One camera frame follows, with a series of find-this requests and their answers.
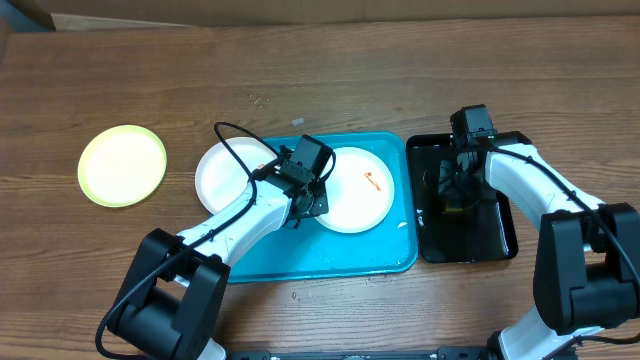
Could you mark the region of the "green yellow sponge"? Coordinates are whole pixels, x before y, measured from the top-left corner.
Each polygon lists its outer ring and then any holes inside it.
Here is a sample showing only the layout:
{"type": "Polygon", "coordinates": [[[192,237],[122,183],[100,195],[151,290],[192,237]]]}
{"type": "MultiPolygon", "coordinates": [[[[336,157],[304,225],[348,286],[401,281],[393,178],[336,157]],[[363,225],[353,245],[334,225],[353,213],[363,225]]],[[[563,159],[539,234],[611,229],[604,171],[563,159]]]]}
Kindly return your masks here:
{"type": "Polygon", "coordinates": [[[447,198],[443,202],[444,214],[458,214],[464,212],[466,207],[458,200],[447,198]]]}

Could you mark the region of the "white plate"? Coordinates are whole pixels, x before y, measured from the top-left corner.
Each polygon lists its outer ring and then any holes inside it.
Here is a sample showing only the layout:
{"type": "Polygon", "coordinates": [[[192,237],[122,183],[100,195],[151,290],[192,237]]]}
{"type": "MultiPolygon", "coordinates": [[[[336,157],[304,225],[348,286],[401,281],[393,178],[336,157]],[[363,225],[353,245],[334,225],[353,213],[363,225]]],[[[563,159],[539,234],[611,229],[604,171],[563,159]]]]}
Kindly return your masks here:
{"type": "Polygon", "coordinates": [[[389,213],[395,184],[387,165],[370,151],[357,147],[334,150],[323,175],[332,170],[325,186],[329,211],[316,220],[339,233],[354,234],[372,229],[389,213]]]}
{"type": "MultiPolygon", "coordinates": [[[[235,137],[226,142],[250,172],[277,157],[266,145],[251,137],[235,137]]],[[[241,195],[247,182],[248,175],[222,143],[211,147],[196,169],[196,193],[211,214],[217,214],[241,195]]]]}

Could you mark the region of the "lime green plate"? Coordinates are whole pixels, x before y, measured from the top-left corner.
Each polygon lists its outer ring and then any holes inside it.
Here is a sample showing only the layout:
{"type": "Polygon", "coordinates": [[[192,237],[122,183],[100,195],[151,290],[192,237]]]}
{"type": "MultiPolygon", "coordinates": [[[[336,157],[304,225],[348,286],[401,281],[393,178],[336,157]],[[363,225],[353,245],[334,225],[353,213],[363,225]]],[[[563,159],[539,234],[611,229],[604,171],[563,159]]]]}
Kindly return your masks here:
{"type": "Polygon", "coordinates": [[[118,208],[151,195],[166,168],[166,150],[156,134],[137,125],[119,125],[101,132],[85,147],[77,178],[91,201],[118,208]]]}

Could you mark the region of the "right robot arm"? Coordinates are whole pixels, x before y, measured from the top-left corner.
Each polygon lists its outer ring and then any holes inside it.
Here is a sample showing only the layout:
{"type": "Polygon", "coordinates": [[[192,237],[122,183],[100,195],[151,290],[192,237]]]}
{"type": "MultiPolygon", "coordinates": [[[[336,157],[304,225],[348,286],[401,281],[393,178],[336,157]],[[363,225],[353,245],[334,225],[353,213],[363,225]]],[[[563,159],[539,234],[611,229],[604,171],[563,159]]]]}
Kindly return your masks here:
{"type": "Polygon", "coordinates": [[[639,315],[639,214],[581,191],[522,134],[413,137],[407,157],[427,261],[507,248],[520,209],[538,233],[532,308],[494,333],[487,359],[572,359],[639,315]]]}

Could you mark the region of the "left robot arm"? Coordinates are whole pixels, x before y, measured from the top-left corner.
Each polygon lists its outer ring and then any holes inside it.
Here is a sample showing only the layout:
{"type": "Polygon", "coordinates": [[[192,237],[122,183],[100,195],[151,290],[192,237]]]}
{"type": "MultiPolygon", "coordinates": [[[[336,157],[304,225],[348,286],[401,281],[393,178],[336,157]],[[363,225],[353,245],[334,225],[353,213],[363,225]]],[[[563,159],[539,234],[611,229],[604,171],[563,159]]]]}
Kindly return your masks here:
{"type": "Polygon", "coordinates": [[[140,359],[225,358],[209,330],[232,266],[287,222],[327,212],[326,164],[279,157],[250,172],[243,193],[203,223],[176,235],[147,234],[98,326],[98,352],[115,356],[102,344],[109,331],[136,347],[140,359]]]}

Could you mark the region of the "black rectangular tray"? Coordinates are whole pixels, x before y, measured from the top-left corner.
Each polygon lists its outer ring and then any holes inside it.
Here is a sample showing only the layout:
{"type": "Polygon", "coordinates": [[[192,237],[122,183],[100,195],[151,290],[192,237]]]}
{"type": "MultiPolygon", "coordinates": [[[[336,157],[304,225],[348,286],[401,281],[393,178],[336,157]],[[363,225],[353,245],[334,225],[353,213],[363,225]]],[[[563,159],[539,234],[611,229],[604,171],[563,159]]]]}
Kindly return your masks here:
{"type": "Polygon", "coordinates": [[[429,263],[514,258],[518,241],[509,199],[486,187],[462,212],[447,213],[438,196],[440,163],[452,150],[449,134],[415,135],[406,143],[419,253],[429,263]]]}

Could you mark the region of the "teal plastic tray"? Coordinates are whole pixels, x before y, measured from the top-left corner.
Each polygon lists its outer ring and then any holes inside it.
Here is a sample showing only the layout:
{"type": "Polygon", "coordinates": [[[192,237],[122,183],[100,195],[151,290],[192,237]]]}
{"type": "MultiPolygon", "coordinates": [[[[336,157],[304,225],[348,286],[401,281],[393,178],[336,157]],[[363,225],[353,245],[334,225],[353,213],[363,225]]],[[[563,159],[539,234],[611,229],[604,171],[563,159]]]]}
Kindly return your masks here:
{"type": "Polygon", "coordinates": [[[394,180],[394,200],[386,217],[360,233],[332,231],[304,219],[270,233],[232,267],[231,283],[274,282],[397,273],[418,257],[417,230],[405,145],[385,131],[323,134],[326,145],[358,147],[379,157],[394,180]]]}

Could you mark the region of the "cardboard panel at back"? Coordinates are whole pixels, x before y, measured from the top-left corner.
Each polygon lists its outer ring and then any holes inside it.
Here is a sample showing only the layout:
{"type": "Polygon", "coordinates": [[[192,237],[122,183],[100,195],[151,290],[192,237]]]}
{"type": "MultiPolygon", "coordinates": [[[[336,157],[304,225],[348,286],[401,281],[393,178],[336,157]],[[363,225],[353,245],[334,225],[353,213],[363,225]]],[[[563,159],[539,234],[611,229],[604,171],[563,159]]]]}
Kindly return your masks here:
{"type": "Polygon", "coordinates": [[[194,26],[637,15],[639,0],[42,0],[49,13],[194,26]]]}

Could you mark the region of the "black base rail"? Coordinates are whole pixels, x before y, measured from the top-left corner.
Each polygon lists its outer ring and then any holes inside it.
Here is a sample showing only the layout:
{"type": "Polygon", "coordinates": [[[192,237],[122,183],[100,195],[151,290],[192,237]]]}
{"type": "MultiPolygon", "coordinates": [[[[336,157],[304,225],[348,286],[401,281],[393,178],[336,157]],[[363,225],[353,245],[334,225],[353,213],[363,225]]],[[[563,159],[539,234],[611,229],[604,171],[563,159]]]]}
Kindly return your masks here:
{"type": "Polygon", "coordinates": [[[289,352],[234,351],[230,360],[500,360],[501,355],[484,346],[443,346],[435,350],[289,352]]]}

